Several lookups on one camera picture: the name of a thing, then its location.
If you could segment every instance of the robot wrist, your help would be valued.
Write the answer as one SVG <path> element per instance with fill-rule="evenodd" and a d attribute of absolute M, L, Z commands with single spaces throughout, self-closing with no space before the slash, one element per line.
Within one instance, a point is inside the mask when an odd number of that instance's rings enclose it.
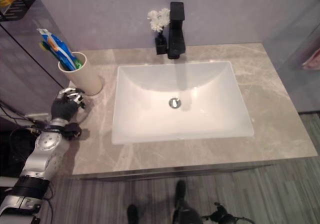
<path fill-rule="evenodd" d="M 69 123 L 69 121 L 62 119 L 62 118 L 54 118 L 50 121 L 49 125 L 50 126 L 59 126 L 59 127 L 64 127 Z"/>

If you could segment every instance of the white cup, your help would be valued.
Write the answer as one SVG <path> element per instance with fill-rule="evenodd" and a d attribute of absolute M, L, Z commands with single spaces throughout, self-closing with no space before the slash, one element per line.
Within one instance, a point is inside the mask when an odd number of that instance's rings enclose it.
<path fill-rule="evenodd" d="M 99 93 L 102 89 L 102 82 L 96 71 L 91 67 L 86 55 L 73 51 L 73 55 L 76 56 L 82 63 L 82 67 L 77 70 L 65 70 L 60 61 L 58 67 L 61 72 L 77 87 L 82 89 L 86 95 L 93 96 Z"/>

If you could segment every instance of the sink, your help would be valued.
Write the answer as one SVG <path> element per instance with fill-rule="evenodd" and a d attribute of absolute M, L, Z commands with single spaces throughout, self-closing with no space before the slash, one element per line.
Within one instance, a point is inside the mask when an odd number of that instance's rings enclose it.
<path fill-rule="evenodd" d="M 253 134 L 229 61 L 118 68 L 113 144 Z"/>

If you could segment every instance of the shoe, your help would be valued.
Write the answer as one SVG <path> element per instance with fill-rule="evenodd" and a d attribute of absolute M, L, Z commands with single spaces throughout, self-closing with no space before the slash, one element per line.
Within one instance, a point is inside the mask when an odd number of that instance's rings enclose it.
<path fill-rule="evenodd" d="M 135 205 L 131 204 L 126 210 L 128 224 L 139 224 L 138 209 Z"/>

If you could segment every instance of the black faucet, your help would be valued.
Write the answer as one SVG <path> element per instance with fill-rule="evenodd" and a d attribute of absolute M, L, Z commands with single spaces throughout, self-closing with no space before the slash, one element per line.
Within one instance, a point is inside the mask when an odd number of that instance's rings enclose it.
<path fill-rule="evenodd" d="M 170 3 L 170 24 L 167 55 L 169 59 L 178 59 L 180 54 L 186 52 L 182 22 L 185 20 L 183 2 Z"/>

